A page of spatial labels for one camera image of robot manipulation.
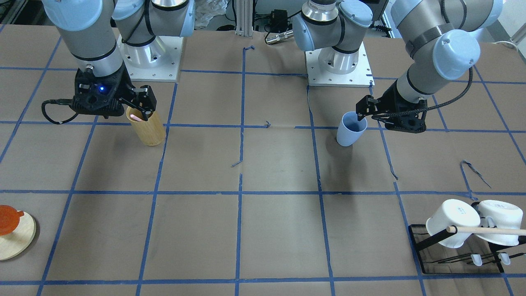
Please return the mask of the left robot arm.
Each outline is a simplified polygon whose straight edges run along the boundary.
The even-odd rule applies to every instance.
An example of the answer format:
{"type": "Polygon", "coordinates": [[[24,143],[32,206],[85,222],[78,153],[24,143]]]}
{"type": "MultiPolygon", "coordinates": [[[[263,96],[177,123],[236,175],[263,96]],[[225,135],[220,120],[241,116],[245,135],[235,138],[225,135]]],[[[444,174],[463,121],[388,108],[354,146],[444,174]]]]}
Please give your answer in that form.
{"type": "MultiPolygon", "coordinates": [[[[462,98],[471,88],[481,54],[473,31],[493,24],[503,10],[501,0],[396,0],[392,23],[413,63],[377,99],[356,104],[359,120],[371,116],[388,130],[423,133],[428,111],[462,98]]],[[[338,58],[357,57],[372,11],[360,0],[309,0],[292,17],[293,36],[303,52],[321,49],[327,71],[338,58]]]]}

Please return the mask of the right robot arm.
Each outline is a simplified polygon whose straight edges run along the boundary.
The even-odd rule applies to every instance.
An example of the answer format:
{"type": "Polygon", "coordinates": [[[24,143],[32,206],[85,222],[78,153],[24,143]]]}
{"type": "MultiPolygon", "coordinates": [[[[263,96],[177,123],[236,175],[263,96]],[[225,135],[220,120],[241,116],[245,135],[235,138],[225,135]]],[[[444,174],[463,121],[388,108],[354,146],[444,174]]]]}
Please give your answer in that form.
{"type": "Polygon", "coordinates": [[[162,36],[191,36],[195,28],[193,0],[44,0],[78,69],[71,99],[41,105],[68,106],[79,114],[119,117],[127,105],[149,120],[157,100],[150,86],[133,86],[126,61],[137,68],[157,66],[167,58],[162,36]]]}

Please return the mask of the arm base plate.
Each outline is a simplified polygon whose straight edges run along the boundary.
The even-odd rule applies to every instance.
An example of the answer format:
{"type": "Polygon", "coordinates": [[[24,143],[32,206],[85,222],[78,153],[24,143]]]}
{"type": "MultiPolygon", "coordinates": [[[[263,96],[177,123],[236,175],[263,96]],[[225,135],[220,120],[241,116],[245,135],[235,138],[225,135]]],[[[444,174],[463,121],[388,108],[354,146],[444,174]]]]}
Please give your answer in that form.
{"type": "Polygon", "coordinates": [[[120,35],[117,45],[132,81],[176,83],[184,41],[184,37],[157,36],[148,45],[133,47],[122,43],[120,35]]]}
{"type": "Polygon", "coordinates": [[[374,87],[371,66],[364,43],[351,54],[332,47],[305,52],[308,84],[328,87],[374,87]]]}

